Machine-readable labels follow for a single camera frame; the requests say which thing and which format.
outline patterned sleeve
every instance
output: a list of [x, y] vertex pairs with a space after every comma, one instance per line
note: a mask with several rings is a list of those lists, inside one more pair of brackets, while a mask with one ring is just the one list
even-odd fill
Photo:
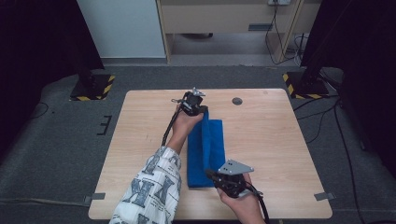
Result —
[[172, 148], [159, 148], [132, 180], [110, 223], [170, 224], [180, 195], [180, 167], [180, 157]]

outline table top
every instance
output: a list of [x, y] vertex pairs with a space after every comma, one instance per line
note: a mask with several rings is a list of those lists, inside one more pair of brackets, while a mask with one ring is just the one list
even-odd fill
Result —
[[[254, 168], [252, 184], [263, 192], [270, 218], [328, 218], [328, 200], [290, 105], [281, 89], [200, 90], [210, 119], [222, 119], [226, 160]], [[176, 109], [172, 99], [186, 91], [129, 91], [107, 152], [93, 200], [92, 219], [110, 219], [134, 176], [161, 145]], [[242, 100], [233, 104], [233, 98]], [[180, 154], [182, 188], [175, 219], [236, 219], [214, 188], [187, 186], [187, 141]]]

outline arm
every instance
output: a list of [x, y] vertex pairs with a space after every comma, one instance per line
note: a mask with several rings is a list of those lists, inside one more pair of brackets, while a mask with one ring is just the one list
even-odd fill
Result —
[[118, 203], [110, 223], [170, 223], [180, 195], [180, 151], [202, 114], [180, 112], [166, 147], [160, 147], [137, 174]]
[[[251, 183], [250, 175], [244, 174], [244, 178]], [[265, 224], [262, 218], [262, 210], [260, 209], [259, 200], [252, 193], [241, 198], [230, 198], [221, 189], [217, 189], [220, 199], [227, 204], [243, 224]]]

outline hand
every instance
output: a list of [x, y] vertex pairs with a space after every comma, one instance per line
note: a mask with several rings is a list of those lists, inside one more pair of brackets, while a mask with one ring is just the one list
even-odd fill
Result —
[[[244, 174], [245, 180], [251, 184], [249, 174]], [[259, 200], [253, 193], [248, 193], [241, 198], [230, 198], [224, 191], [217, 189], [220, 199], [227, 204], [243, 224], [265, 224]]]
[[172, 148], [175, 152], [180, 154], [183, 144], [186, 141], [187, 136], [191, 132], [192, 128], [198, 123], [204, 114], [190, 117], [184, 111], [180, 111], [173, 126], [172, 126], [172, 137], [169, 140], [167, 147]]

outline folded towel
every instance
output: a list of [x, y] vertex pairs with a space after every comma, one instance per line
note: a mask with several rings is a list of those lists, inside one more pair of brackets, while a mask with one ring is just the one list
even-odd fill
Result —
[[190, 188], [214, 187], [205, 174], [206, 169], [217, 171], [225, 163], [221, 119], [209, 119], [204, 113], [188, 137], [187, 182]]

